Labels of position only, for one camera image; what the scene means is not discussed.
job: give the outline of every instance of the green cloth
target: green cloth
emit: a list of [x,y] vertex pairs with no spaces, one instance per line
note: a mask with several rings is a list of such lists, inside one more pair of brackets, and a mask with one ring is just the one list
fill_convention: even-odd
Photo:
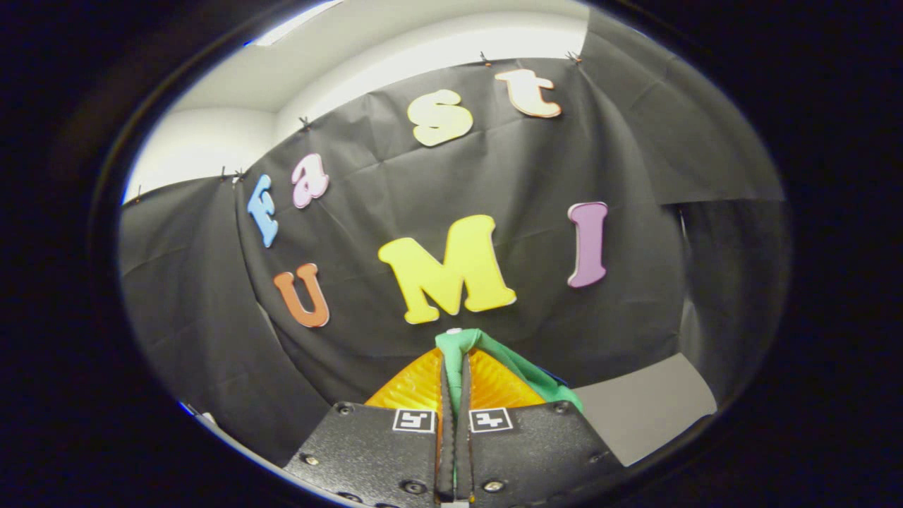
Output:
[[436,347],[445,356],[445,375],[448,378],[451,411],[454,415],[458,414],[461,407],[461,369],[464,356],[474,347],[498,360],[546,402],[568,400],[583,412],[583,404],[576,393],[478,328],[436,335]]

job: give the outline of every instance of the foam letter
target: foam letter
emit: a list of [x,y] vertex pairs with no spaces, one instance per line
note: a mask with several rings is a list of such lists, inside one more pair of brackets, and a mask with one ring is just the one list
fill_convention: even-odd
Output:
[[570,287],[584,287],[605,277],[602,266],[602,220],[609,214],[604,202],[578,202],[567,216],[577,225],[577,262],[567,279]]
[[439,310],[426,303],[426,295],[457,315],[461,309],[461,286],[467,285],[464,306],[480,312],[508,306],[517,300],[505,286],[492,248],[496,223],[488,215],[471,215],[452,224],[440,263],[412,238],[392,240],[378,252],[379,259],[395,271],[407,304],[405,320],[416,325],[439,319]]
[[294,277],[291,272],[284,272],[273,277],[273,283],[282,293],[283,300],[288,306],[288,311],[298,323],[308,328],[317,328],[325,325],[330,320],[330,309],[326,306],[326,298],[320,290],[317,282],[317,266],[311,263],[298,267],[298,278],[304,281],[307,292],[311,295],[313,312],[307,312],[298,299],[298,293],[294,290]]
[[264,247],[267,248],[273,245],[273,239],[276,238],[276,232],[279,230],[279,222],[270,219],[270,215],[273,215],[276,210],[273,198],[266,191],[270,188],[270,183],[270,177],[261,174],[260,179],[257,180],[257,187],[251,194],[251,200],[247,202],[247,212],[257,222],[257,227],[264,235]]
[[427,146],[436,146],[467,134],[473,127],[473,116],[461,103],[457,93],[442,89],[428,93],[411,102],[407,117],[417,124],[414,137]]
[[518,111],[531,117],[551,118],[561,115],[562,109],[555,102],[545,102],[540,88],[554,89],[550,80],[537,78],[529,69],[500,72],[496,79],[507,81],[508,99]]
[[311,199],[319,198],[326,192],[330,178],[323,172],[323,161],[319,154],[310,154],[301,159],[292,171],[292,183],[295,184],[292,201],[298,208],[304,208],[311,203]]

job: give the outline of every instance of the yellow letter m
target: yellow letter m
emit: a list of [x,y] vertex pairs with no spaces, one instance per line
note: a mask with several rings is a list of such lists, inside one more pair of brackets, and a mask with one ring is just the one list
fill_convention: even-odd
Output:
[[492,231],[496,223],[488,215],[471,215],[452,224],[445,242],[445,260],[440,263],[413,238],[392,240],[378,253],[379,260],[395,271],[407,304],[405,320],[416,325],[439,319],[439,310],[426,302],[429,295],[442,310],[457,315],[461,290],[467,285],[464,306],[480,312],[509,306],[517,295],[502,280]]

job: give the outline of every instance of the white ceiling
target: white ceiling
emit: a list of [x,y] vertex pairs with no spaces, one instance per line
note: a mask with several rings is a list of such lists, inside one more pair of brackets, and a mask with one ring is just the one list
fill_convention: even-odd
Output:
[[589,18],[589,7],[575,0],[345,0],[272,46],[249,45],[225,59],[173,110],[276,112],[325,72],[399,34],[469,14],[510,11]]

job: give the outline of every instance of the white paper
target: white paper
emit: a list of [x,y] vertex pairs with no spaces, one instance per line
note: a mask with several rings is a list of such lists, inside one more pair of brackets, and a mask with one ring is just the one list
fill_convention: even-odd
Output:
[[624,466],[718,410],[709,385],[680,353],[574,392],[583,402],[583,416]]

